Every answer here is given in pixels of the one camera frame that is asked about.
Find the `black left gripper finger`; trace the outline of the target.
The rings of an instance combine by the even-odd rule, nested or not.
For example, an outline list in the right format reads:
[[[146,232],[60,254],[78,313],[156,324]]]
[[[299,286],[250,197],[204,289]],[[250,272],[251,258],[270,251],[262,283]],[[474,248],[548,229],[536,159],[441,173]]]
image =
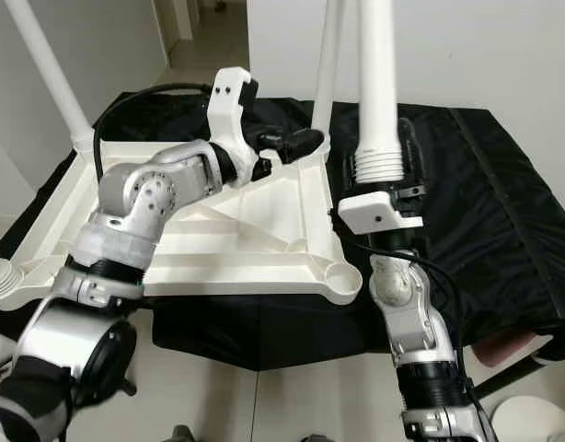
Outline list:
[[[324,132],[317,129],[303,129],[282,136],[278,144],[278,155],[283,163],[311,156],[325,142]]]

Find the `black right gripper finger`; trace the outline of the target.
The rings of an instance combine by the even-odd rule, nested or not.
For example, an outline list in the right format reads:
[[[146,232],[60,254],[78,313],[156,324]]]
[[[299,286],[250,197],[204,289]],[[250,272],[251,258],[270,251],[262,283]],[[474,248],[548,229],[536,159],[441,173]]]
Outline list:
[[[416,126],[408,118],[400,118],[400,146],[403,150],[404,178],[401,188],[414,188],[425,184],[425,168],[421,155]]]

